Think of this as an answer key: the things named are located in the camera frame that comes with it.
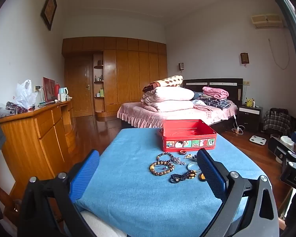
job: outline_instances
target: bedsheet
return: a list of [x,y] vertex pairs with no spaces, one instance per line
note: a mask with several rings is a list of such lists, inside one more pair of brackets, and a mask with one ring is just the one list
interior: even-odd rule
[[[221,200],[215,198],[207,182],[198,178],[172,184],[171,173],[151,174],[150,164],[162,153],[158,130],[121,130],[100,156],[96,172],[76,203],[132,237],[198,237],[217,212]],[[242,177],[257,179],[264,174],[219,134],[215,149],[209,153]],[[178,153],[174,155],[191,162]],[[175,165],[172,173],[186,171],[186,166]],[[243,198],[235,219],[241,216],[245,200]]]
[[162,127],[165,119],[201,119],[207,125],[217,123],[221,120],[228,120],[237,114],[238,108],[232,102],[227,109],[219,109],[209,106],[212,109],[211,117],[207,117],[205,111],[197,109],[186,109],[171,112],[152,112],[142,107],[140,102],[124,103],[117,112],[117,117],[137,128]]

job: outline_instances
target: air conditioner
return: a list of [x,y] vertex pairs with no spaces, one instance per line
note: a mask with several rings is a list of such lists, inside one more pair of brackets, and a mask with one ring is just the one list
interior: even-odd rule
[[277,14],[260,14],[251,16],[255,28],[282,28],[283,21]]

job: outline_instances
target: pikachu plush toy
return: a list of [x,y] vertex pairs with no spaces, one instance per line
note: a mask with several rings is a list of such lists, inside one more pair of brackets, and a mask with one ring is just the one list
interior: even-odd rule
[[246,99],[246,106],[247,107],[252,107],[253,106],[253,99],[248,99],[247,97],[245,98]]

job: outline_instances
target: blue gripper pad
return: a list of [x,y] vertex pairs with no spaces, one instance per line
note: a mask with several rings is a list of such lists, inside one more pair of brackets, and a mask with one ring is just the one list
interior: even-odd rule
[[216,167],[216,162],[205,149],[197,152],[197,164],[204,174],[209,187],[217,199],[223,202],[227,198],[227,182]]
[[73,203],[82,197],[99,165],[99,161],[99,152],[94,150],[71,181],[69,197]]

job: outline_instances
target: white plastic bag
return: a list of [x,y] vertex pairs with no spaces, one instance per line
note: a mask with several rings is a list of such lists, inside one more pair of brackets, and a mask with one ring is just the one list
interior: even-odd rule
[[37,92],[32,92],[32,81],[28,79],[23,84],[16,85],[16,96],[13,98],[13,103],[29,109],[35,104],[36,97]]

